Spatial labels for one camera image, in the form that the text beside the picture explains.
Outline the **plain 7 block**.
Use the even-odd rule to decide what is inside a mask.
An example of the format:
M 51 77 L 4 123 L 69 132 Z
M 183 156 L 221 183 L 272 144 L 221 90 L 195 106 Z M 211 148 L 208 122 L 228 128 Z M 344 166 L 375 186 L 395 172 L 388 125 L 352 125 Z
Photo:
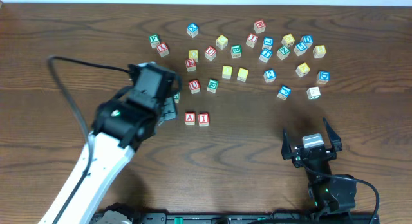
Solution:
M 321 96 L 320 89 L 317 86 L 308 88 L 306 94 L 309 100 L 315 100 Z

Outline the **red A block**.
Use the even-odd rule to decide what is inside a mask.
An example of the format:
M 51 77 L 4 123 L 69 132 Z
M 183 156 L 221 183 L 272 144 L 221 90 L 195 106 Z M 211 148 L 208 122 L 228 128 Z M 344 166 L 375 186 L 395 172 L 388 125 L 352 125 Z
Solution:
M 186 112 L 185 113 L 185 124 L 186 125 L 194 125 L 196 123 L 196 113 L 193 112 Z

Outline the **yellow A block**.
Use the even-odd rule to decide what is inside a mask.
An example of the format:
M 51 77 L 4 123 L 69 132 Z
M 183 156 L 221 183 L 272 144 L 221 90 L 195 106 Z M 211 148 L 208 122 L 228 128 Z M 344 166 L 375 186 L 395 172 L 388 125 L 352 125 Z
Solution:
M 310 67 L 307 65 L 307 63 L 304 62 L 304 63 L 298 65 L 295 72 L 297 73 L 297 75 L 299 77 L 304 77 L 305 75 L 307 75 L 310 72 Z

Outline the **blue 2 block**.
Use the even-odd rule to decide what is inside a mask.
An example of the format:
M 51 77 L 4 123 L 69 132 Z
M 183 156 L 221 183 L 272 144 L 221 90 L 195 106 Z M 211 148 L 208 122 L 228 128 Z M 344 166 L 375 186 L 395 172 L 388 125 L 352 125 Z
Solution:
M 263 76 L 266 83 L 273 82 L 276 79 L 276 73 L 273 69 L 265 70 Z

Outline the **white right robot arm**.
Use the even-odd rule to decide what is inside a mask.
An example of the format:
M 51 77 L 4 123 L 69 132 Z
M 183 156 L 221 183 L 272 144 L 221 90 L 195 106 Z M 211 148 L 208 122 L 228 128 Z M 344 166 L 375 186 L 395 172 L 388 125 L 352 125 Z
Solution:
M 331 147 L 325 146 L 321 134 L 302 138 L 302 145 L 291 148 L 286 130 L 283 130 L 281 156 L 291 160 L 294 167 L 305 168 L 308 177 L 308 193 L 314 200 L 319 214 L 338 214 L 355 207 L 356 182 L 350 175 L 333 175 L 329 162 L 342 151 L 340 136 L 323 120 Z

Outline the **blue P block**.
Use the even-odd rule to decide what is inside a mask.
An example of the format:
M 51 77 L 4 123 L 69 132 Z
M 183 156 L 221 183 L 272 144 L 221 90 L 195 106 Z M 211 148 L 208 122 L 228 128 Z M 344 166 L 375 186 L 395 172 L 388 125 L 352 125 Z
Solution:
M 282 100 L 286 100 L 290 93 L 291 93 L 291 89 L 287 86 L 281 86 L 281 89 L 279 90 L 279 93 L 277 94 L 277 97 L 282 99 Z

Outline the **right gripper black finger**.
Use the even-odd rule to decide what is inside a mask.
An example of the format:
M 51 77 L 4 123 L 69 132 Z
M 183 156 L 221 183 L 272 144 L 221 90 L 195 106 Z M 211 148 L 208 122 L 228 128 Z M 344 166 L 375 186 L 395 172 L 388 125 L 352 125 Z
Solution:
M 342 140 L 339 135 L 332 129 L 329 125 L 327 119 L 323 118 L 323 122 L 326 128 L 326 132 L 328 134 L 328 138 L 331 143 L 331 147 L 334 149 L 335 152 L 342 151 Z
M 290 160 L 292 158 L 292 150 L 290 147 L 289 137 L 286 129 L 283 129 L 283 143 L 281 147 L 281 156 L 284 160 Z

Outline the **green Z block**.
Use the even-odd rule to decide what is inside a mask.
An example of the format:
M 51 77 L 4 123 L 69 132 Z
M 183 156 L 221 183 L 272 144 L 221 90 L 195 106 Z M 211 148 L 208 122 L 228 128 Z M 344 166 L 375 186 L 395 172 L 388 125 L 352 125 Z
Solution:
M 289 54 L 290 54 L 290 50 L 286 46 L 280 47 L 280 49 L 278 49 L 277 51 L 277 56 L 281 60 L 287 58 Z

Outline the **green R block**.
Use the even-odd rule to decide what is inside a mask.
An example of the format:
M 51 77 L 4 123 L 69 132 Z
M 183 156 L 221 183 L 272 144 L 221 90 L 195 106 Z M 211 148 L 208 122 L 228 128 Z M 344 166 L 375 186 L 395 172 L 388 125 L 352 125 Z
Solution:
M 207 91 L 211 93 L 215 93 L 218 88 L 218 81 L 214 79 L 210 79 L 207 85 Z

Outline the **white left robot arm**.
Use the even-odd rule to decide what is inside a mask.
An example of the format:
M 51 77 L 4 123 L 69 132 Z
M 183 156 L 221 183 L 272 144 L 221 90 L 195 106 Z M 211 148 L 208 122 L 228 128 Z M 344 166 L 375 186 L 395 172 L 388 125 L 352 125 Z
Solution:
M 154 135 L 158 124 L 176 118 L 174 99 L 165 99 L 160 111 L 155 115 L 119 97 L 101 104 L 75 167 L 41 223 L 89 223 L 140 144 Z

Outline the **blue 5 block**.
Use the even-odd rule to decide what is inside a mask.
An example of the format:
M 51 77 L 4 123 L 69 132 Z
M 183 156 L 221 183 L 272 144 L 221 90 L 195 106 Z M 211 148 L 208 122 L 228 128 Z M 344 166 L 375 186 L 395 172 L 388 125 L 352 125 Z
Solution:
M 298 44 L 295 45 L 294 53 L 297 56 L 300 56 L 300 55 L 304 54 L 307 51 L 307 49 L 308 49 L 308 47 L 306 46 L 305 43 L 299 42 Z

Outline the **yellow 8 block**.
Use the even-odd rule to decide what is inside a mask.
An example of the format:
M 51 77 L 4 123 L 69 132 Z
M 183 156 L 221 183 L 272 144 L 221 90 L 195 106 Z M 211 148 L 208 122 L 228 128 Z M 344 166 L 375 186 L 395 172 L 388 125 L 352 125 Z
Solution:
M 313 49 L 313 55 L 315 59 L 323 58 L 326 55 L 325 45 L 317 45 Z

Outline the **blue D block upper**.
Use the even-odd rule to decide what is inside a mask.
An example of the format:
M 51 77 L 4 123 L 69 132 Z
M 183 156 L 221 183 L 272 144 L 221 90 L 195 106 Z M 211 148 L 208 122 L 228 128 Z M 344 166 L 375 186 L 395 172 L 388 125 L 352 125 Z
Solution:
M 311 35 L 304 35 L 301 37 L 300 42 L 303 43 L 307 48 L 310 48 L 314 40 Z

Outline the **red i block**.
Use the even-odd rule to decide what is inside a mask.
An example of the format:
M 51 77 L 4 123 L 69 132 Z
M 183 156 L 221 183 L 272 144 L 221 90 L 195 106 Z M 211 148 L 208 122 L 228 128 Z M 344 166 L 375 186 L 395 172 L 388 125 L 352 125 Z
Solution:
M 258 36 L 250 33 L 247 37 L 246 45 L 253 48 L 255 47 L 257 41 L 258 41 Z
M 199 126 L 208 126 L 209 125 L 209 114 L 208 113 L 200 113 L 198 115 L 198 123 Z

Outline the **yellow O block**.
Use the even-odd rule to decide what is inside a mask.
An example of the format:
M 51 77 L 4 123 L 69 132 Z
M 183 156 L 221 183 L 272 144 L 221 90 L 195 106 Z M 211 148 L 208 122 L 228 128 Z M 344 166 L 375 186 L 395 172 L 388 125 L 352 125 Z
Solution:
M 198 50 L 189 50 L 189 58 L 194 59 L 195 62 L 198 62 L 198 59 L 199 59 Z

